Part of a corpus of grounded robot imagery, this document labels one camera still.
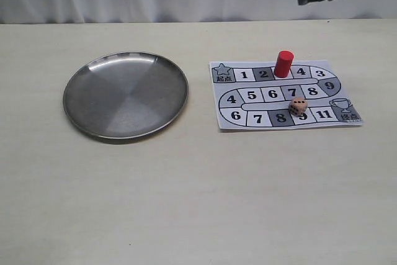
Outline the round stainless steel plate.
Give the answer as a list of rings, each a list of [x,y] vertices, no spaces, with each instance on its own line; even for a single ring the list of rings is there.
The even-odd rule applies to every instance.
[[[147,52],[118,52],[72,75],[63,108],[71,124],[90,137],[134,140],[170,125],[188,95],[188,80],[173,61]]]

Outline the wooden die black pips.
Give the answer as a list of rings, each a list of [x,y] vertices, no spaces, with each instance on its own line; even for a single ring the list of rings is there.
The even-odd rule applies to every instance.
[[[300,117],[305,113],[307,107],[308,103],[304,97],[294,97],[288,105],[288,110],[292,115]]]

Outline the paper board game sheet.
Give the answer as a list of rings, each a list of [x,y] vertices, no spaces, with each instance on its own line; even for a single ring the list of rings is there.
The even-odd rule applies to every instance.
[[[274,75],[275,62],[212,61],[214,100],[222,130],[294,130],[361,126],[363,120],[328,61],[294,61],[286,78]],[[300,116],[288,105],[304,97]]]

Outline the red cylinder game piece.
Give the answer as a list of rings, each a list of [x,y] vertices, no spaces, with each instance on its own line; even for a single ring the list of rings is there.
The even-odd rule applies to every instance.
[[[286,78],[293,63],[294,54],[288,50],[279,52],[275,64],[274,75],[278,78]]]

